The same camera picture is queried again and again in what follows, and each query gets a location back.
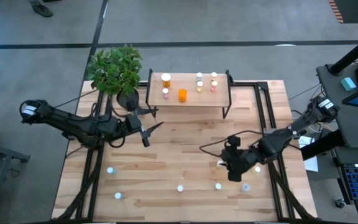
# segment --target black plant pot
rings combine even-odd
[[[122,90],[117,94],[118,104],[125,108],[127,111],[131,112],[137,108],[139,104],[139,93],[135,90],[131,95],[125,95],[122,93]]]

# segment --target white paper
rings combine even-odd
[[[307,146],[314,142],[314,138],[301,136],[299,138],[299,146],[302,148],[304,146]],[[308,171],[318,172],[318,163],[317,163],[317,157],[314,156],[313,158],[310,158],[306,161],[303,161],[305,163],[305,169]]]

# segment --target orange cup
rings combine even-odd
[[[185,89],[180,89],[178,90],[178,97],[179,97],[179,102],[186,102],[186,98],[187,98],[187,90]]]
[[[169,73],[162,74],[161,79],[162,79],[162,85],[165,88],[168,88],[171,86],[171,75]]]

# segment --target green leaves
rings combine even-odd
[[[131,94],[139,86],[139,70],[142,57],[138,50],[127,45],[104,49],[91,57],[87,66],[88,79],[93,80],[92,88],[109,95]]]

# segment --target potted plant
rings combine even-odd
[[[112,99],[117,95],[117,102],[128,110],[127,102],[139,102],[139,70],[142,68],[142,57],[132,46],[104,49],[92,56],[87,66],[88,79],[92,80],[92,88],[108,94]]]

